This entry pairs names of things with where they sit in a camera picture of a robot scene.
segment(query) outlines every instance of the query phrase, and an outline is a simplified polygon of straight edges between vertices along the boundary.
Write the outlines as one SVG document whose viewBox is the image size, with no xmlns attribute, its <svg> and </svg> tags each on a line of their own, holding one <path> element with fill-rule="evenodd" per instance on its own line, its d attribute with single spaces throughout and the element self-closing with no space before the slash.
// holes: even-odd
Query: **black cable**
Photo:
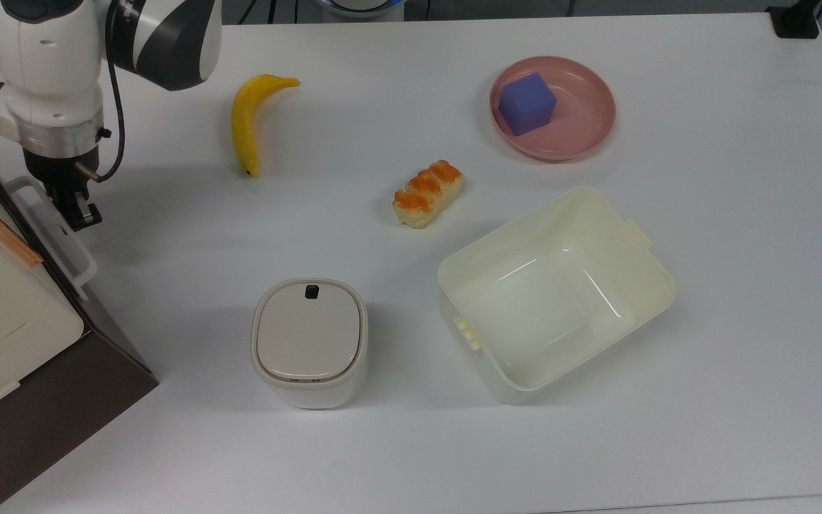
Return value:
<svg viewBox="0 0 822 514">
<path fill-rule="evenodd" d="M 116 66 L 113 62 L 113 24 L 116 22 L 116 10 L 118 0 L 113 0 L 110 7 L 107 8 L 107 26 L 104 30 L 104 43 L 107 50 L 107 69 L 110 71 L 110 85 L 113 90 L 113 100 L 116 101 L 116 120 L 118 123 L 118 131 L 120 136 L 118 139 L 118 148 L 116 149 L 116 160 L 113 161 L 110 171 L 104 175 L 97 176 L 95 182 L 104 182 L 116 173 L 120 163 L 123 162 L 123 153 L 125 153 L 125 117 L 123 116 L 123 101 L 120 100 L 120 85 L 116 80 Z"/>
<path fill-rule="evenodd" d="M 243 13 L 243 15 L 240 17 L 240 20 L 237 22 L 237 25 L 243 25 L 243 22 L 245 21 L 245 17 L 249 16 L 249 11 L 252 10 L 252 6 L 255 6 L 255 0 L 252 0 L 251 2 L 249 2 L 249 6 L 247 7 L 247 9 L 245 9 L 245 13 Z"/>
</svg>

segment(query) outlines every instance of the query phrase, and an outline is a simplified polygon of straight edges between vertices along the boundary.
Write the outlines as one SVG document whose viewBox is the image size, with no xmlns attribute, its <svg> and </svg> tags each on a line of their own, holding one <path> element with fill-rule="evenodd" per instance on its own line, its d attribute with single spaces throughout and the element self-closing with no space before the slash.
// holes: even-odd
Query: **plastic bin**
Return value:
<svg viewBox="0 0 822 514">
<path fill-rule="evenodd" d="M 494 396 L 525 400 L 668 308 L 674 281 L 649 246 L 577 188 L 447 257 L 440 287 Z"/>
</svg>

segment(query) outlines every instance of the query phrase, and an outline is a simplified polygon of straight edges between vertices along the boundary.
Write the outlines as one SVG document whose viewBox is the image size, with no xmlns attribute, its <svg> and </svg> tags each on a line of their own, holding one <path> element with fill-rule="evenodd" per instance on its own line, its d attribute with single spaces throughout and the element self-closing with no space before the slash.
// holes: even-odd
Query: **small white canister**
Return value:
<svg viewBox="0 0 822 514">
<path fill-rule="evenodd" d="M 279 283 L 255 310 L 255 372 L 294 407 L 338 407 L 362 384 L 368 330 L 366 306 L 347 284 Z"/>
</svg>

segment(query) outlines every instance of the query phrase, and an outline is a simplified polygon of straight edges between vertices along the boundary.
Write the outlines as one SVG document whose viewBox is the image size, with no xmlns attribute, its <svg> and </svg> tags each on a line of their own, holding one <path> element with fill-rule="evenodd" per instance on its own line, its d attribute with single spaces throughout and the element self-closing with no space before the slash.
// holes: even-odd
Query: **pink plate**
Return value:
<svg viewBox="0 0 822 514">
<path fill-rule="evenodd" d="M 499 114 L 503 86 L 538 72 L 557 97 L 551 123 L 513 136 Z M 545 161 L 566 161 L 598 149 L 614 128 L 614 95 L 591 69 L 561 56 L 522 59 L 500 73 L 490 89 L 490 114 L 515 149 Z"/>
</svg>

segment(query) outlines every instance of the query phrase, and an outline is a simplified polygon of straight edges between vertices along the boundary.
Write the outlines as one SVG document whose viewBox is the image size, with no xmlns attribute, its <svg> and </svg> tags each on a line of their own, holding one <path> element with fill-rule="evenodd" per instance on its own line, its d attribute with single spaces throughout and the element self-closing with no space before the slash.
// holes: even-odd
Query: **gray floor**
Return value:
<svg viewBox="0 0 822 514">
<path fill-rule="evenodd" d="M 222 0 L 225 24 L 237 24 L 250 0 Z M 515 19 L 565 16 L 571 0 L 430 0 L 428 19 Z M 790 6 L 795 0 L 572 0 L 573 16 L 617 14 L 687 14 L 763 12 L 767 6 Z M 405 20 L 421 21 L 427 0 L 408 0 Z M 255 0 L 245 24 L 264 24 L 271 0 Z M 323 10 L 316 0 L 277 0 L 273 23 L 322 23 Z"/>
</svg>

